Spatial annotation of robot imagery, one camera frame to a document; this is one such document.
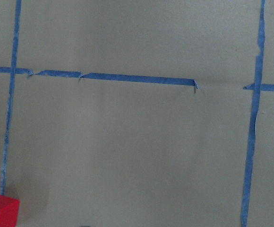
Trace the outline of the brown paper table cover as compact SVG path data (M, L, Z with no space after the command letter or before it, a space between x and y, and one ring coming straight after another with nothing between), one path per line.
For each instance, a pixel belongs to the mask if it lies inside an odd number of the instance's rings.
M260 6L22 1L18 226L239 227Z

